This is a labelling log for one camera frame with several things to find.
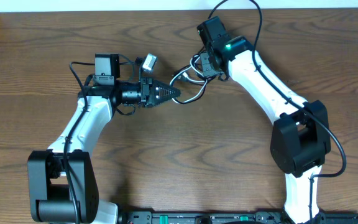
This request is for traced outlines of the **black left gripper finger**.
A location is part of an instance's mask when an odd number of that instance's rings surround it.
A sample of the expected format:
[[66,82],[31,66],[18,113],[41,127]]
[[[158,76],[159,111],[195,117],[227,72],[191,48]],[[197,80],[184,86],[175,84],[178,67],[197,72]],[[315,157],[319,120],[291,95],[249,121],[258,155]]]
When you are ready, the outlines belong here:
[[155,107],[155,106],[158,106],[158,105],[161,105],[169,100],[172,100],[176,97],[179,97],[180,96],[180,93],[171,93],[171,94],[162,94],[162,93],[159,93],[159,94],[155,94],[153,97],[152,97],[152,106]]
[[153,80],[153,87],[157,93],[181,93],[179,89],[158,80]]

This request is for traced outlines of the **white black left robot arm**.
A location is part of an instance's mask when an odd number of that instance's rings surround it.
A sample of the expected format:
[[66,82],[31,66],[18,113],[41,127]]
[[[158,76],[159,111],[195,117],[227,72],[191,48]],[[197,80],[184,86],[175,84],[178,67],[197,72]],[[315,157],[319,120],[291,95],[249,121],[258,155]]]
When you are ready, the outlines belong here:
[[151,108],[180,96],[150,77],[136,83],[103,78],[78,93],[74,115],[58,139],[27,161],[30,213],[45,223],[117,223],[119,208],[99,198],[91,155],[119,105]]

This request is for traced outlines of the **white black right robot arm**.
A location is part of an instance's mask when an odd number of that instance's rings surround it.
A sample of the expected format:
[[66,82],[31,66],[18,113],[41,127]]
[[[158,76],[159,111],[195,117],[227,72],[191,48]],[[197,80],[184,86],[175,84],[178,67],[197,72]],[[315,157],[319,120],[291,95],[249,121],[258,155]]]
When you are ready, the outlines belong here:
[[201,40],[213,70],[240,84],[273,125],[270,153],[285,174],[287,217],[292,223],[313,223],[319,213],[316,183],[331,150],[326,107],[287,87],[245,37],[219,34]]

